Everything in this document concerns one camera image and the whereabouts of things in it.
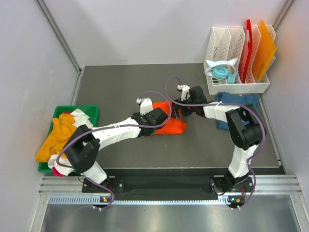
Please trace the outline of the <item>orange t-shirt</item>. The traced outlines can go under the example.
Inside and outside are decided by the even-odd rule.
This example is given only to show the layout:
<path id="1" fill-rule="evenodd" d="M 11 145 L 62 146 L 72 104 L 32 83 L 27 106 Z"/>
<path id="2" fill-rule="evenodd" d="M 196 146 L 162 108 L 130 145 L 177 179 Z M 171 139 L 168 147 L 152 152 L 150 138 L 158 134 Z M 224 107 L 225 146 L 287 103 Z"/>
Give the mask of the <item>orange t-shirt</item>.
<path id="1" fill-rule="evenodd" d="M 167 115 L 169 114 L 168 103 L 165 102 L 154 102 L 153 108 L 161 108 Z M 166 125 L 155 131 L 155 135 L 174 135 L 182 134 L 187 128 L 187 124 L 181 119 L 171 118 Z"/>

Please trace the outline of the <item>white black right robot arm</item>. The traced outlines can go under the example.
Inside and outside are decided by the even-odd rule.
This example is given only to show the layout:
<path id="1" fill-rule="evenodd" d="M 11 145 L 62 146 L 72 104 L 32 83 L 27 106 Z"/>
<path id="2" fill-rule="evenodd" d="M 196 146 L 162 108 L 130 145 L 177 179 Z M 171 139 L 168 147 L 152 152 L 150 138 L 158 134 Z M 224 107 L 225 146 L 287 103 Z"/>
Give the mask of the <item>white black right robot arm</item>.
<path id="1" fill-rule="evenodd" d="M 247 180 L 252 156 L 266 134 L 255 108 L 251 104 L 241 107 L 207 101 L 201 87 L 178 85 L 177 90 L 181 92 L 181 97 L 172 102 L 175 118 L 195 113 L 200 117 L 228 124 L 230 137 L 235 145 L 233 157 L 223 180 L 213 181 L 212 190 L 218 195 L 237 191 Z"/>

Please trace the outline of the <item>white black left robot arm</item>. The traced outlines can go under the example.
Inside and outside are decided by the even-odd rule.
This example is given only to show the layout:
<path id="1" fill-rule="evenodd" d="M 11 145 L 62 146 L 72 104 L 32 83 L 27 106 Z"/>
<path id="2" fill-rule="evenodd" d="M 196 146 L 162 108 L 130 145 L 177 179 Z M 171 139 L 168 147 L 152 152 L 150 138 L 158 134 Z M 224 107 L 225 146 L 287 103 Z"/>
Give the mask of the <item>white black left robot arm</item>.
<path id="1" fill-rule="evenodd" d="M 99 128 L 79 126 L 65 144 L 64 154 L 71 168 L 93 182 L 98 191 L 106 191 L 109 179 L 103 168 L 97 163 L 98 152 L 103 148 L 126 139 L 141 136 L 151 136 L 162 128 L 162 123 L 168 119 L 161 108 L 142 115 L 134 113 L 126 120 Z"/>

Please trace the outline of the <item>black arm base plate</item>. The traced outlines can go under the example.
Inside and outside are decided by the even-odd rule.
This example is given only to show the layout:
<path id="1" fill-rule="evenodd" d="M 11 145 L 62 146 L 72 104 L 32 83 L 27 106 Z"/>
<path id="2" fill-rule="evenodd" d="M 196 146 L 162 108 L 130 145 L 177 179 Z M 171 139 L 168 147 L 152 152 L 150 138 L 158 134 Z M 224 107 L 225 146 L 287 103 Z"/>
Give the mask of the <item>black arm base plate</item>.
<path id="1" fill-rule="evenodd" d="M 213 181 L 223 180 L 227 168 L 107 168 L 103 186 L 112 190 L 116 200 L 216 200 Z M 248 177 L 241 188 L 227 191 L 240 195 L 250 192 Z"/>

